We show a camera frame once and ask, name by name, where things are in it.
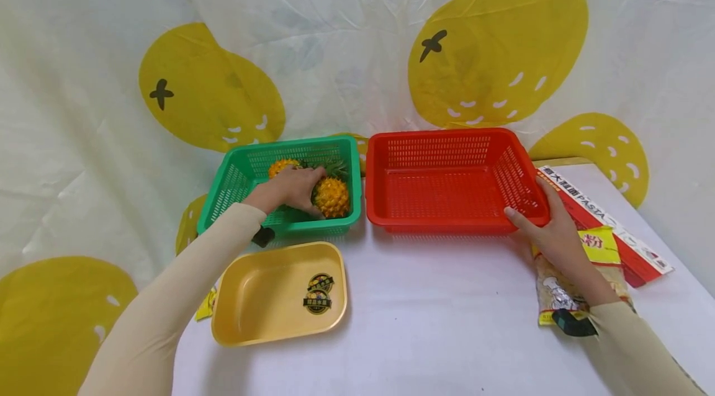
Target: plastic bag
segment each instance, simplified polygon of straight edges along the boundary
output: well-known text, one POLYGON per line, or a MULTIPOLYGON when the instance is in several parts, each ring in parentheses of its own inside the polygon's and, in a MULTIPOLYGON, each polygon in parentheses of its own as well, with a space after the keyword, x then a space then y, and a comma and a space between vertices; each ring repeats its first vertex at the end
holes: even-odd
MULTIPOLYGON (((611 227, 582 230, 578 235, 582 239, 583 249, 591 263, 608 280, 618 297, 632 306, 633 302, 627 292, 621 257, 611 227)), ((532 254, 536 265, 538 324, 554 325, 551 314, 560 308, 568 310, 577 320, 587 317, 588 304, 578 293, 578 289, 559 270, 556 270, 535 246, 532 246, 532 254)))

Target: pineapple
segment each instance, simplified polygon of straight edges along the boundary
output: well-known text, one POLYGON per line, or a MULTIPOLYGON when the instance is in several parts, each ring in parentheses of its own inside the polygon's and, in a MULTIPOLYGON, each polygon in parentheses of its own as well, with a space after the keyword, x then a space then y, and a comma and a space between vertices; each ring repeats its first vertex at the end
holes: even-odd
POLYGON ((281 159, 274 162, 273 165, 268 169, 268 179, 273 179, 276 175, 281 172, 286 166, 293 165, 296 169, 302 168, 300 161, 296 159, 281 159))
POLYGON ((350 210, 348 185, 343 180, 345 165, 342 161, 335 161, 324 167, 328 177, 315 185, 313 203, 326 218, 345 217, 350 210))
POLYGON ((347 216, 350 210, 348 185, 337 177, 320 179, 313 190, 313 203, 326 218, 347 216))

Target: white backdrop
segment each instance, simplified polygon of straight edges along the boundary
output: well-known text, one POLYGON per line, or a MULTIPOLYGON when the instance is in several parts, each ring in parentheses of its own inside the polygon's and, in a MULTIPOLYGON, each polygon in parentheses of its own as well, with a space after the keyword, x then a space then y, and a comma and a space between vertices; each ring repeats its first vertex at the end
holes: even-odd
POLYGON ((16 369, 0 387, 24 381, 15 394, 38 366, 71 394, 242 143, 507 126, 535 157, 596 162, 715 292, 715 0, 0 0, 0 18, 0 364, 16 369), (58 336, 74 347, 39 353, 58 336))

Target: table surface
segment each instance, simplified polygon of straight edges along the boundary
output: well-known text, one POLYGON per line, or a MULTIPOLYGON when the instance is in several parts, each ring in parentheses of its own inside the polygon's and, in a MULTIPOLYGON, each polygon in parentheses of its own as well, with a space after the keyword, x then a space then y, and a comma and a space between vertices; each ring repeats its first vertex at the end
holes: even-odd
MULTIPOLYGON (((681 366, 715 394, 715 299, 592 164, 560 171, 676 270, 631 289, 681 366)), ((363 216, 342 240, 348 309, 320 335, 221 348, 210 320, 179 342, 174 396, 627 394, 596 348, 537 326, 531 260, 507 239, 394 237, 363 216)))

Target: hand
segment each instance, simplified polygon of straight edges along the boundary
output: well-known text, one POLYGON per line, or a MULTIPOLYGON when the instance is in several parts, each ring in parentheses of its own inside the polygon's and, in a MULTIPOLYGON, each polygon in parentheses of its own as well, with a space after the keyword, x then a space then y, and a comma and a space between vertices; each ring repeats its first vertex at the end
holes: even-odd
POLYGON ((504 214, 566 279, 578 287, 589 305, 620 301, 585 254, 577 226, 561 202, 559 193, 541 177, 537 177, 536 181, 549 200, 551 221, 539 228, 511 207, 504 208, 504 214))
POLYGON ((590 267, 591 261, 583 250, 577 226, 561 202, 559 194, 541 177, 537 177, 536 181, 549 200, 551 221, 539 228, 511 207, 504 208, 504 214, 537 246, 546 259, 568 278, 568 272, 590 267))
POLYGON ((325 218, 312 204, 312 189, 320 179, 325 177, 325 168, 295 169, 286 166, 276 177, 254 188, 243 203, 271 213, 281 205, 287 205, 309 213, 315 218, 325 218))

